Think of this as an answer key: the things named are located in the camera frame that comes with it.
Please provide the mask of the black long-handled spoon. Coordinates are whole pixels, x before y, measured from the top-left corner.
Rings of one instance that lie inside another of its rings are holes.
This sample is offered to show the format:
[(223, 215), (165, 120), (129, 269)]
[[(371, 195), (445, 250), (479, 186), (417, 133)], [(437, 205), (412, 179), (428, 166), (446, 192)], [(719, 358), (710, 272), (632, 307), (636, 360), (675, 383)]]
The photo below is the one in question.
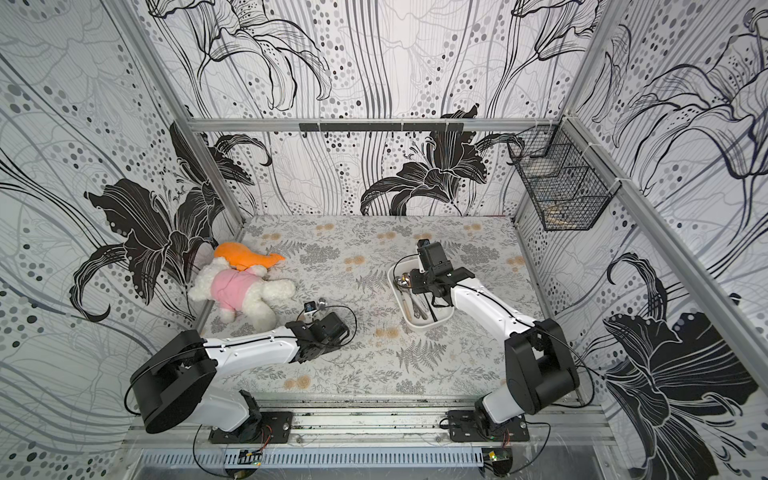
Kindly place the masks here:
[(425, 318), (430, 318), (433, 323), (436, 323), (438, 321), (437, 316), (434, 312), (434, 309), (429, 301), (429, 298), (426, 293), (419, 294), (417, 296), (419, 301), (421, 302), (421, 307), (424, 311), (423, 316)]

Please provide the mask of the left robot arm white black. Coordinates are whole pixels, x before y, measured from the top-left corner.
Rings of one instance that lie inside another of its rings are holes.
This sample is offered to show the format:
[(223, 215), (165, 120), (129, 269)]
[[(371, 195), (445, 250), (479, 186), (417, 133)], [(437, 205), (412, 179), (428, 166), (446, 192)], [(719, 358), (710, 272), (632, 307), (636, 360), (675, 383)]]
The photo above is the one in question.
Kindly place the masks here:
[(353, 337), (333, 312), (230, 339), (205, 339), (195, 330), (183, 331), (131, 375), (128, 392), (137, 404), (134, 413), (148, 434), (192, 422), (211, 427), (215, 443), (264, 441), (275, 428), (254, 396), (215, 383), (259, 367), (306, 363), (341, 349)]

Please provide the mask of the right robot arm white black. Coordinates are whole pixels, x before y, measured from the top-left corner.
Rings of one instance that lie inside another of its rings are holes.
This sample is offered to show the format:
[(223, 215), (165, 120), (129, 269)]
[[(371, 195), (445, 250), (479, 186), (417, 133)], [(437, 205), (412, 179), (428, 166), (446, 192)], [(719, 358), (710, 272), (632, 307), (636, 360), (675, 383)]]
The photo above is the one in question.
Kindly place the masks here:
[(501, 425), (533, 415), (576, 391), (580, 375), (561, 326), (524, 315), (486, 288), (465, 267), (456, 268), (442, 245), (417, 242), (419, 266), (409, 273), (410, 290), (437, 308), (452, 307), (474, 320), (504, 349), (505, 385), (482, 397), (478, 420)]

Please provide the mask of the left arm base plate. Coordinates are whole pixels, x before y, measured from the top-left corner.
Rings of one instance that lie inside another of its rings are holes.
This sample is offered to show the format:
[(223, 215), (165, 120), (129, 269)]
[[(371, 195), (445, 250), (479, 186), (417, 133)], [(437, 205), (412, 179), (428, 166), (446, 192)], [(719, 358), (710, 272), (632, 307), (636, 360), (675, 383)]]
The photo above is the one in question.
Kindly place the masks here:
[(290, 411), (261, 412), (250, 415), (231, 432), (212, 430), (208, 440), (213, 444), (286, 444), (293, 417)]

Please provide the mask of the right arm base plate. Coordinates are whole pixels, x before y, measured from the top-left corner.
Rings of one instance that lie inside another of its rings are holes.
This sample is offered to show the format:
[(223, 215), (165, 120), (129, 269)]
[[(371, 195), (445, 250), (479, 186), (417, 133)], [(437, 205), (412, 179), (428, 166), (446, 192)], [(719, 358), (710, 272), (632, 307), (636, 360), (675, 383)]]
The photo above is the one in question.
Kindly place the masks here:
[(439, 422), (455, 443), (498, 442), (516, 443), (530, 440), (530, 433), (523, 415), (496, 424), (474, 410), (449, 410)]

